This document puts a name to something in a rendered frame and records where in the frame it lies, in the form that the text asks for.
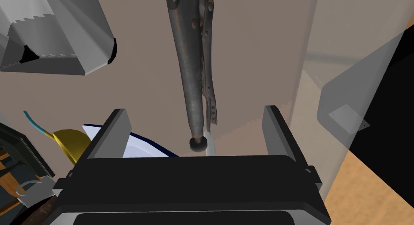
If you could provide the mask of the white plate blue rim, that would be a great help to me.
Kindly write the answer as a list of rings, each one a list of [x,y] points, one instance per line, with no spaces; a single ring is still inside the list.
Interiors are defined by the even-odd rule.
[[[123,157],[177,157],[177,155],[154,141],[131,132]]]

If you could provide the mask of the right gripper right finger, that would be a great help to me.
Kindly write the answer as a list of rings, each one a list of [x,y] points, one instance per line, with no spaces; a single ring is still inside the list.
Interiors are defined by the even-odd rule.
[[[269,155],[286,155],[299,165],[308,166],[286,121],[274,105],[264,108],[262,132]]]

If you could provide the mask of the grey metal locking pliers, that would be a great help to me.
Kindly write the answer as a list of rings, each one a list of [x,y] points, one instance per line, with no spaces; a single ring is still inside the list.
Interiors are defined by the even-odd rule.
[[[217,124],[212,78],[213,0],[166,0],[179,61],[190,148],[215,154],[211,124]]]

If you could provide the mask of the grey mug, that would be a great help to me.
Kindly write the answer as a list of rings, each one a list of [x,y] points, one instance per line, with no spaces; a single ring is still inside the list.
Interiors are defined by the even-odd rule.
[[[31,185],[31,187],[24,193],[20,193],[19,190],[24,186]],[[16,194],[18,200],[27,208],[35,205],[36,203],[54,196],[53,187],[55,181],[49,176],[43,176],[40,180],[30,180],[24,182],[16,188]]]

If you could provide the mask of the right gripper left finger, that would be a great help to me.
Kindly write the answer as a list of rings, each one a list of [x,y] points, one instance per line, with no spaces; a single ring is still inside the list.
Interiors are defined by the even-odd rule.
[[[126,109],[114,109],[86,149],[86,158],[122,158],[132,126]]]

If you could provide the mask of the brown table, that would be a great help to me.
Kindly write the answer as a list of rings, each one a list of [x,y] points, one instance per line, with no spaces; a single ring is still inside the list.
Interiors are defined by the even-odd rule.
[[[133,131],[181,156],[191,156],[182,80],[165,0],[99,0],[118,42],[113,63],[86,76],[0,72],[0,122],[25,134],[57,177],[71,169],[49,132],[103,124],[125,108]],[[305,68],[316,43],[323,0],[214,0],[213,83],[217,155],[266,153],[261,122],[279,107],[323,181],[322,197],[338,196],[346,149],[317,121],[321,90]]]

